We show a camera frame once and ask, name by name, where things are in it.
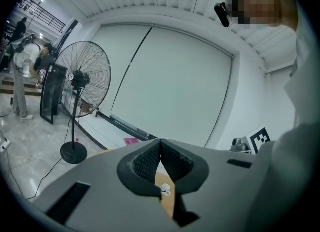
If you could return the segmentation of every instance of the black slot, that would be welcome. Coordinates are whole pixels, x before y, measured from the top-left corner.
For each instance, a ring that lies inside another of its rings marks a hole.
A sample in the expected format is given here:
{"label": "black slot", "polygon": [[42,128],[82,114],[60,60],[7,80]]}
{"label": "black slot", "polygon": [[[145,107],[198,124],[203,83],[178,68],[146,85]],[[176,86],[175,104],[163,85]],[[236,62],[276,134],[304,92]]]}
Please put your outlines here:
{"label": "black slot", "polygon": [[227,163],[235,165],[235,166],[241,166],[244,168],[250,168],[252,163],[251,162],[247,162],[247,161],[242,161],[242,160],[238,160],[238,159],[229,159],[227,161]]}
{"label": "black slot", "polygon": [[90,185],[77,182],[75,183],[60,199],[51,207],[47,215],[55,221],[64,224],[85,193],[90,188]]}

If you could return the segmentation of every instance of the black display stand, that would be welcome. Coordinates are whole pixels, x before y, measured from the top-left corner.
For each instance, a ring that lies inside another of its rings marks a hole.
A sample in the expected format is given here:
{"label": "black display stand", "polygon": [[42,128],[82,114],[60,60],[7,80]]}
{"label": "black display stand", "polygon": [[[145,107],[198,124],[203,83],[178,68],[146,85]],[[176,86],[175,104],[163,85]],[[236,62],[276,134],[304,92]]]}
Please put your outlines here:
{"label": "black display stand", "polygon": [[67,68],[54,62],[48,64],[41,93],[40,116],[51,124],[54,123],[54,115],[58,113],[66,73]]}

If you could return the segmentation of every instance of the white shirt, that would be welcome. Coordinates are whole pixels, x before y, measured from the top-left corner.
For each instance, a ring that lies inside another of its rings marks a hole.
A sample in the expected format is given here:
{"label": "white shirt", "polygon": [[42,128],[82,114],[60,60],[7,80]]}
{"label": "white shirt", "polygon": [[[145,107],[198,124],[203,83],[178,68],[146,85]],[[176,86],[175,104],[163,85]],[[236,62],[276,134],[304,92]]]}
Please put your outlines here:
{"label": "white shirt", "polygon": [[40,55],[40,49],[36,44],[30,43],[24,46],[24,50],[21,53],[15,53],[13,61],[18,68],[23,68],[26,64],[35,64],[37,58]]}
{"label": "white shirt", "polygon": [[296,109],[295,127],[320,121],[320,50],[315,31],[298,5],[297,56],[293,76],[284,87]]}

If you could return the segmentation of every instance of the gray pants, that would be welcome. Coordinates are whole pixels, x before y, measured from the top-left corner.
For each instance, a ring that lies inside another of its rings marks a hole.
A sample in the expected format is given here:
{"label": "gray pants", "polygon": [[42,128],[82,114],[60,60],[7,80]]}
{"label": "gray pants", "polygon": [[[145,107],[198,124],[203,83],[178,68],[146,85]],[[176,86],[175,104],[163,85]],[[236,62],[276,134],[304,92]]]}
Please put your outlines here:
{"label": "gray pants", "polygon": [[11,71],[14,79],[14,98],[13,98],[13,112],[24,118],[28,116],[28,108],[25,94],[24,74],[15,69],[11,63]]}

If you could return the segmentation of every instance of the fan base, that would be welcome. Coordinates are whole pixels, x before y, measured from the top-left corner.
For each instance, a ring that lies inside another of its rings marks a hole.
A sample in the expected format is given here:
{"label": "fan base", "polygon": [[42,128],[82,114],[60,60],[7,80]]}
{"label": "fan base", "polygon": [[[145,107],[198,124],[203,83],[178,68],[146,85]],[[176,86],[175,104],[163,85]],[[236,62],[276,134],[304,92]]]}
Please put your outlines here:
{"label": "fan base", "polygon": [[87,158],[87,149],[79,142],[74,143],[74,149],[72,142],[66,142],[60,149],[61,156],[64,160],[71,164],[79,164]]}

